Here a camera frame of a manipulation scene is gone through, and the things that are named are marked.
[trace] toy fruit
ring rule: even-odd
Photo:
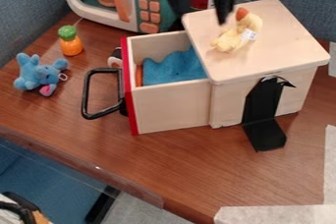
[[[221,35],[211,41],[211,46],[221,52],[232,52],[255,40],[262,27],[262,19],[245,8],[236,13],[236,28],[223,29]]]
[[[67,56],[74,56],[83,51],[82,41],[77,36],[75,27],[62,26],[58,29],[58,36],[60,37],[63,54]]]

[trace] wooden box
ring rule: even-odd
[[[214,10],[183,17],[185,31],[128,37],[122,40],[124,92],[132,133],[145,134],[210,125],[240,124],[245,99],[257,82],[278,76],[296,88],[283,90],[276,115],[302,109],[316,68],[328,53],[278,0],[242,4],[263,19],[256,42],[235,53],[220,53],[209,42],[218,36]],[[235,23],[228,18],[228,27]],[[161,61],[177,50],[196,49],[208,79],[136,87],[136,64]]]

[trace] orange toy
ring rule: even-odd
[[[75,27],[62,26],[58,29],[58,35],[60,37],[63,54],[67,56],[74,56],[83,51],[82,41],[77,36]]]
[[[142,84],[142,65],[137,66],[136,83],[137,83],[137,86],[143,86]]]

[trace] pink tongue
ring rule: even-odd
[[[48,95],[50,93],[50,85],[43,86],[39,91],[44,95]]]

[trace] black strap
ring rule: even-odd
[[[283,147],[286,143],[286,135],[274,119],[284,86],[295,87],[279,77],[262,79],[246,98],[242,124],[255,151]]]
[[[32,212],[19,204],[0,201],[0,209],[7,210],[18,214],[24,224],[36,224]]]

